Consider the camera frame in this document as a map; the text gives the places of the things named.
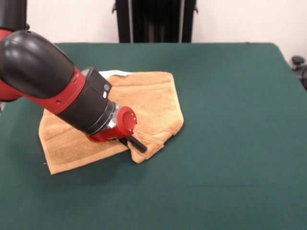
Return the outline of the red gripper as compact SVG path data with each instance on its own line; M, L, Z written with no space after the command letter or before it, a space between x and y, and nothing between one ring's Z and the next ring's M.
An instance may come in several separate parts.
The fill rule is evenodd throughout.
M115 111L103 129L94 135L87 136L87 138L93 142L119 139L121 144L127 148L129 148L128 143L130 143L136 150L145 153L147 147L132 136L136 124L136 114L130 107L116 105Z

